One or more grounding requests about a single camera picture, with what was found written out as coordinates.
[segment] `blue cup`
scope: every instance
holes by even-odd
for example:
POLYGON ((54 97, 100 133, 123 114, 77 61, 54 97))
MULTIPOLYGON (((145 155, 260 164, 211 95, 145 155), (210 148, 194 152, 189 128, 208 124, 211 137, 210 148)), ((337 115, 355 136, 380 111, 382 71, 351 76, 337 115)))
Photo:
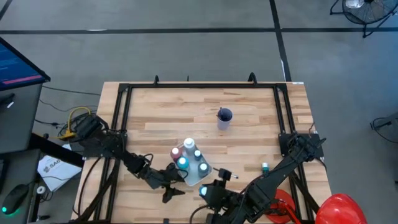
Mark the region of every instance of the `blue cup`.
POLYGON ((220 108, 217 113, 217 127, 220 130, 226 130, 232 120, 232 111, 227 108, 220 108))

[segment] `computer monitor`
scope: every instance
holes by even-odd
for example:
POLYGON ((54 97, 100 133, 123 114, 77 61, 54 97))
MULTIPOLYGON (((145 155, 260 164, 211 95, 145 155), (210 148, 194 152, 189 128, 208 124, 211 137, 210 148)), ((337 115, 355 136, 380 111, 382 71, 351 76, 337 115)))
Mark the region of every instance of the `computer monitor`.
POLYGON ((0 91, 49 81, 48 75, 0 37, 0 91))

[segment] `wooden table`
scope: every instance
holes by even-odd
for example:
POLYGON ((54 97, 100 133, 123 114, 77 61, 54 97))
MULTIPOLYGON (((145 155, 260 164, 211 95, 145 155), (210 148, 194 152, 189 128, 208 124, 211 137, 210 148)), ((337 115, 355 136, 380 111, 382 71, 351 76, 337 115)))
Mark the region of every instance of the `wooden table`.
MULTIPOLYGON (((112 121, 118 85, 116 82, 105 83, 99 101, 97 114, 109 124, 112 121)), ((296 130, 306 133, 313 119, 305 87, 303 84, 287 83, 287 88, 296 130)), ((289 130, 282 93, 280 98, 286 130, 289 130)), ((272 169, 282 160, 279 133, 274 94, 268 88, 141 88, 134 89, 132 93, 127 121, 127 149, 136 154, 153 153, 152 167, 164 169, 172 161, 169 156, 171 148, 191 137, 213 167, 228 169, 239 176, 238 180, 232 178, 227 183, 227 188, 240 191, 261 174, 262 162, 267 162, 272 169), (216 126, 216 113, 220 106, 233 112, 231 127, 226 131, 219 131, 216 126)), ((90 159, 85 162, 82 180, 94 161, 95 159, 90 159)), ((308 189, 321 205, 331 195, 325 169, 317 161, 304 163, 304 168, 308 189)), ((102 169, 103 161, 100 161, 89 176, 83 192, 82 208, 86 208, 96 195, 102 169)), ((202 183, 208 184, 217 178, 217 172, 213 172, 202 183)), ((172 186, 186 194, 175 196, 164 204, 164 189, 152 190, 122 165, 112 222, 163 223, 164 218, 169 218, 171 223, 188 223, 194 209, 205 204, 198 195, 200 184, 189 187, 177 183, 172 186)), ((290 192, 289 181, 285 180, 279 188, 290 192)), ((101 218, 105 217, 107 201, 108 195, 105 195, 101 218)), ((306 217, 304 204, 301 205, 303 217, 306 217)), ((201 210, 193 221, 203 223, 209 212, 211 211, 201 210)), ((265 216, 257 222, 270 223, 265 216)))

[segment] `gray floor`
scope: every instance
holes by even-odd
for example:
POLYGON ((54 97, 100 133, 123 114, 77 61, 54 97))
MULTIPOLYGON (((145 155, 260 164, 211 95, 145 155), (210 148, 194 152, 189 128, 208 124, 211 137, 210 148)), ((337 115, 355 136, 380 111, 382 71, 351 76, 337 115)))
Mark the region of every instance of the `gray floor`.
MULTIPOLYGON (((278 0, 282 28, 360 27, 329 16, 333 0, 278 0)), ((268 1, 13 0, 0 30, 273 27, 268 1)), ((393 16, 386 27, 398 27, 393 16)), ((277 40, 261 34, 3 35, 51 77, 48 86, 100 93, 105 81, 283 81, 277 40)), ((351 195, 369 223, 396 223, 398 147, 369 128, 398 110, 398 32, 283 33, 292 80, 305 82, 321 136, 333 193, 351 195)), ((98 97, 43 89, 41 99, 67 109, 98 97)), ((63 122, 67 113, 40 104, 37 119, 63 122)), ((57 130, 35 124, 38 133, 57 130)), ((46 222, 70 218, 78 181, 40 206, 46 222)))

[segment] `computer mouse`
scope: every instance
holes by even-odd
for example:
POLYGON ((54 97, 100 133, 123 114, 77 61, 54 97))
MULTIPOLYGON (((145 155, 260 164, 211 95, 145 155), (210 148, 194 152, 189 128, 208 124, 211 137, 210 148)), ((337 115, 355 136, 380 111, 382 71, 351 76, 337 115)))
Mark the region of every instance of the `computer mouse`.
POLYGON ((2 203, 1 210, 4 214, 10 215, 18 210, 21 203, 29 192, 29 185, 19 184, 12 189, 2 203))

